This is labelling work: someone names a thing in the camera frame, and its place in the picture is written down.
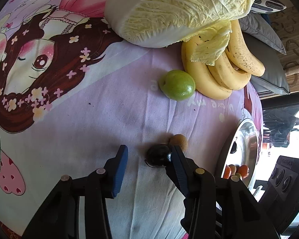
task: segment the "pink tablecloth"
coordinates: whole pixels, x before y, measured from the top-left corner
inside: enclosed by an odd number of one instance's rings
[[[260,100],[251,84],[223,101],[169,100],[157,80],[183,69],[180,44],[122,41],[104,3],[10,0],[0,13],[0,221],[21,235],[61,175],[86,176],[126,144],[121,192],[107,201],[113,238],[178,239],[183,197],[146,150],[181,133],[186,155],[213,172],[239,120],[252,118],[261,141]]]

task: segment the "black and white pillow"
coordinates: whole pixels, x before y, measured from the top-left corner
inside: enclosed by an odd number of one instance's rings
[[[254,13],[273,13],[282,11],[286,6],[279,0],[255,0],[251,6]]]

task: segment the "closed cartoon eye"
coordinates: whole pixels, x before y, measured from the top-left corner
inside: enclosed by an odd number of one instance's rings
[[[40,55],[37,57],[37,59],[34,61],[33,66],[37,69],[42,69],[45,67],[46,63],[48,62],[47,55]]]

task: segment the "bunch of bananas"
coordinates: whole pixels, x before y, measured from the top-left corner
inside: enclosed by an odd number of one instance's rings
[[[199,36],[182,44],[185,71],[193,77],[200,93],[215,100],[228,98],[233,90],[242,89],[252,74],[262,76],[265,72],[264,65],[248,50],[238,20],[231,21],[231,29],[228,46],[214,66],[190,61],[195,46],[203,42]]]

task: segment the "metal bowl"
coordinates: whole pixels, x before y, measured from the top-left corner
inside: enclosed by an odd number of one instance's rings
[[[236,143],[237,151],[230,153]],[[249,167],[249,176],[243,179],[246,187],[253,187],[253,174],[256,167],[258,152],[257,129],[251,119],[244,119],[237,129],[227,138],[222,151],[220,152],[216,165],[215,176],[222,177],[226,165],[234,164],[241,166],[243,164]]]

